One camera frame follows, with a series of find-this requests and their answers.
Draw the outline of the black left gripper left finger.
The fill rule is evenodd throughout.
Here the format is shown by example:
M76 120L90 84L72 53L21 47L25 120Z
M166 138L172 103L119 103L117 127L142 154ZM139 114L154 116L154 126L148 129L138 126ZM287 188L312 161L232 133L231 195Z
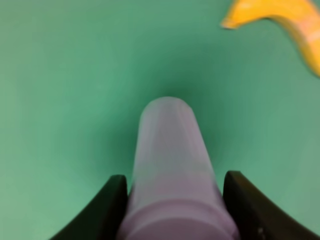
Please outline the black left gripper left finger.
M88 205L53 240L114 240L128 203L127 179L112 175Z

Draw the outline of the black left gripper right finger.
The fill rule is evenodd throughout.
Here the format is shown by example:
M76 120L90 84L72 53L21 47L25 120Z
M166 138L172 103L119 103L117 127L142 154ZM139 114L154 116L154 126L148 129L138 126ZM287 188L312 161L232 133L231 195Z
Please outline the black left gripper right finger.
M316 240L310 231L266 197L240 171L228 171L223 200L242 240Z

